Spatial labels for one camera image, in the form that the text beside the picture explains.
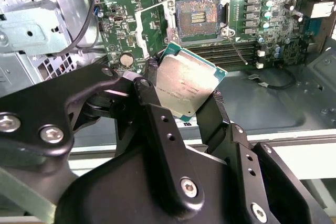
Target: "motherboard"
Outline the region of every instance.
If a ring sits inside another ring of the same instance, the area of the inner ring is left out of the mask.
[[[137,73],[171,42],[228,71],[300,64],[333,10],[333,0],[96,0],[95,8],[111,67]]]

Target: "wire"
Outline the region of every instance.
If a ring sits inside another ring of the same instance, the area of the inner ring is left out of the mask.
[[[92,43],[92,45],[89,46],[89,47],[80,47],[80,46],[77,45],[76,47],[78,49],[81,49],[83,51],[90,50],[90,49],[94,48],[97,45],[98,40],[99,40],[99,21],[98,21],[98,17],[97,16],[95,16],[95,21],[96,21],[96,39],[94,40],[94,42]]]
[[[259,75],[251,74],[251,72],[249,71],[245,71],[245,72],[249,75],[248,77],[249,80],[256,81],[260,86],[265,87],[267,89],[284,90],[284,89],[292,87],[296,83],[295,75],[288,69],[283,68],[282,66],[279,66],[279,69],[281,69],[284,73],[286,73],[291,78],[291,81],[288,84],[283,85],[283,86],[270,85],[262,81]]]
[[[91,18],[94,15],[93,14],[94,7],[95,7],[95,0],[90,0],[90,7],[89,7],[88,14],[86,16],[86,19],[77,37],[72,41],[72,43],[69,46],[67,46],[61,52],[53,54],[53,56],[62,56],[62,55],[68,54],[78,45],[78,43],[83,39],[83,37],[85,36],[85,33],[87,32],[89,28]]]

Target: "white connector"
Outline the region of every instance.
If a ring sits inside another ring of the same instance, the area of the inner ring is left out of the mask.
[[[262,69],[262,68],[264,68],[264,64],[260,63],[260,62],[256,62],[256,67],[257,67],[257,69]]]
[[[265,53],[265,51],[258,50],[258,51],[257,51],[257,55],[258,55],[259,57],[265,57],[266,53]]]

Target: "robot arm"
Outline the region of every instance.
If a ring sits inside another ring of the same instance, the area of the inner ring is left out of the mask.
[[[155,80],[149,63],[146,77]],[[76,178],[74,132],[116,119],[117,157]],[[0,192],[47,223],[332,224],[266,143],[252,146],[215,91],[186,147],[143,77],[89,65],[0,99]]]

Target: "cpu socket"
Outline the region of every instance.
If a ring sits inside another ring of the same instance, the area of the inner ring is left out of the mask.
[[[166,43],[221,42],[236,32],[228,25],[230,0],[165,0]]]

